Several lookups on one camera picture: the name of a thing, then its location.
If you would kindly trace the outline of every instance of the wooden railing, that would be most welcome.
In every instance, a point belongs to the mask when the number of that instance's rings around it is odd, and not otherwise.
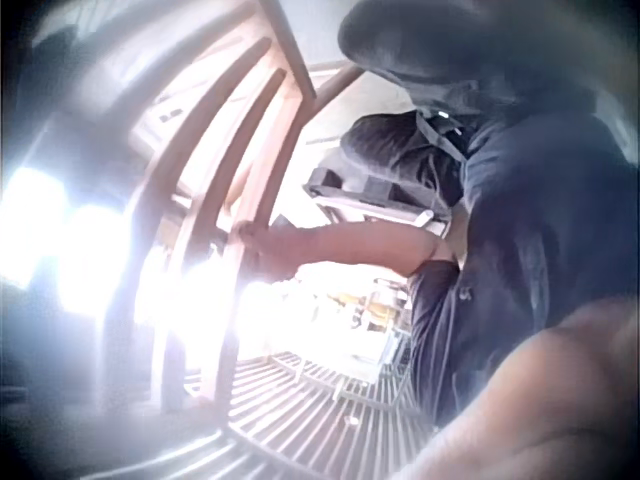
[[[180,226],[170,258],[169,275],[184,271],[206,259],[220,212],[237,200],[234,223],[253,221],[266,225],[303,127],[329,102],[353,83],[362,71],[348,66],[316,92],[302,60],[288,22],[277,0],[238,2],[203,30],[200,40],[186,41],[180,57],[170,55],[166,68],[157,67],[145,75],[125,96],[122,108],[107,115],[113,128],[131,128],[141,106],[149,103],[158,87],[166,87],[179,73],[178,66],[194,60],[205,51],[215,51],[239,30],[245,35],[241,45],[234,42],[236,59],[218,75],[197,105],[188,113],[164,149],[149,163],[144,179],[128,206],[131,219],[131,248],[121,284],[103,319],[101,332],[98,398],[107,409],[126,407],[126,378],[130,365],[133,314],[142,265],[156,240],[163,215],[176,193],[178,182],[194,150],[216,115],[240,85],[242,108],[216,137],[219,149],[211,156],[205,181],[193,192],[186,218]],[[258,142],[248,150],[250,142]],[[239,293],[251,277],[250,253],[237,243],[226,246],[222,254],[225,278],[224,299],[216,318],[222,322],[222,348],[211,349],[202,371],[203,398],[214,402],[223,418],[228,413],[238,338],[235,333]],[[165,350],[171,331],[158,328],[154,346],[154,398],[162,402]]]

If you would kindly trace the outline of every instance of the shirt button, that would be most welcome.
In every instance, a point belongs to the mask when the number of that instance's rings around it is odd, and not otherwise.
[[[460,290],[458,291],[458,298],[463,302],[471,300],[471,287],[460,287]]]

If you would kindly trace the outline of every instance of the person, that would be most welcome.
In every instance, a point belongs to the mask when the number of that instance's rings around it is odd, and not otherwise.
[[[339,38],[409,92],[419,127],[433,108],[472,119],[464,264],[430,232],[383,221],[244,224],[237,238],[271,281],[323,261],[408,279],[411,380],[442,430],[407,478],[571,478],[578,458],[576,478],[601,478],[637,436],[638,169],[591,92],[507,54],[496,66],[485,49],[499,42],[460,3],[361,2]]]

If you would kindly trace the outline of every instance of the hand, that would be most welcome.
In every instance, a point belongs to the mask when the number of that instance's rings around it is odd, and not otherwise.
[[[256,254],[256,273],[268,283],[293,278],[310,248],[306,231],[290,226],[266,228],[246,222],[238,226],[235,237]]]

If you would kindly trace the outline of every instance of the person's arm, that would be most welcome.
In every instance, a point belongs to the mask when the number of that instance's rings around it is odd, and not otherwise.
[[[633,303],[524,342],[394,480],[612,478],[637,429]]]
[[[263,269],[278,270],[276,276],[280,277],[295,274],[302,265],[319,262],[375,265],[409,277],[428,260],[455,260],[451,249],[437,235],[385,221],[311,229],[266,229],[245,224],[238,229],[238,235],[259,254]]]

